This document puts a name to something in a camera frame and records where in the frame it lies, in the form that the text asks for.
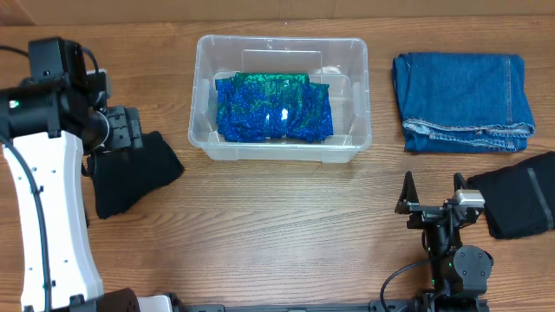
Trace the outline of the black sock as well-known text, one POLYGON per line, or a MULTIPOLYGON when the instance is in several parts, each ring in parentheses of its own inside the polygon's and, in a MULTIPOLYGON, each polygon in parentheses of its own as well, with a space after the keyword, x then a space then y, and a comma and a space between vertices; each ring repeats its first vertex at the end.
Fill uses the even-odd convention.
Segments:
POLYGON ((87 160, 83 173, 92 179, 98 218, 129 210, 149 192, 171 184, 185 171, 159 132, 144 134, 142 143, 138 149, 97 154, 87 160))

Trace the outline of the blue green sequin cloth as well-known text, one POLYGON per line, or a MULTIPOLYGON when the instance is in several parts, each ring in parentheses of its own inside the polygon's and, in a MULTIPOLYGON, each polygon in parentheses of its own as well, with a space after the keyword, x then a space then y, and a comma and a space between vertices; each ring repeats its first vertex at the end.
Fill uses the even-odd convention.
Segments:
POLYGON ((218 133, 231 142, 282 138, 312 143, 334 134, 330 86, 307 74, 238 72, 217 79, 218 133))

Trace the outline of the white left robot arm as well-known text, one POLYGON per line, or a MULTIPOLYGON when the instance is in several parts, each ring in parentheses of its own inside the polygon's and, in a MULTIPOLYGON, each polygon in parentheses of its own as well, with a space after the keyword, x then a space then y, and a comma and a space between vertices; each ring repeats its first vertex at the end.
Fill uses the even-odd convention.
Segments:
POLYGON ((107 292, 88 239, 82 178, 108 218, 169 185, 184 171, 138 111, 109 107, 108 74, 87 70, 79 43, 51 37, 29 43, 30 75, 1 93, 3 156, 14 179, 23 235, 21 307, 30 311, 177 311, 172 294, 107 292))

